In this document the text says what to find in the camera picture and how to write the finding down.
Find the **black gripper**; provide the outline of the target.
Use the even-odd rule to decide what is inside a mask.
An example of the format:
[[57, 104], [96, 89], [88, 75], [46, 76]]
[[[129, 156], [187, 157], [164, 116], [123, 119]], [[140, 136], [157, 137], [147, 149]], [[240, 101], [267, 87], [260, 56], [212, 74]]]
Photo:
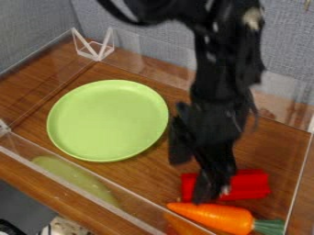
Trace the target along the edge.
[[239, 139], [248, 112], [258, 118], [252, 94], [246, 91], [232, 99], [205, 99], [191, 92], [191, 104], [176, 104], [176, 116], [169, 127], [168, 160], [177, 165], [191, 160], [192, 149], [200, 166], [192, 190], [192, 203], [218, 199], [236, 173], [232, 142]]

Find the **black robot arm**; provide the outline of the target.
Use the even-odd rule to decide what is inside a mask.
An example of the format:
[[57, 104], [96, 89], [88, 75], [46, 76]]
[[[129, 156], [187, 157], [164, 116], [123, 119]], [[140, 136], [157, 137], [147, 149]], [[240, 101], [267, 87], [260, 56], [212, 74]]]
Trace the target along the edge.
[[200, 172], [191, 201], [199, 205], [228, 192], [236, 173], [232, 145], [258, 109], [250, 86], [262, 81], [260, 0], [97, 0], [123, 22], [148, 27], [168, 20], [193, 33], [196, 74], [189, 102], [176, 104], [169, 127], [169, 163], [196, 160]]

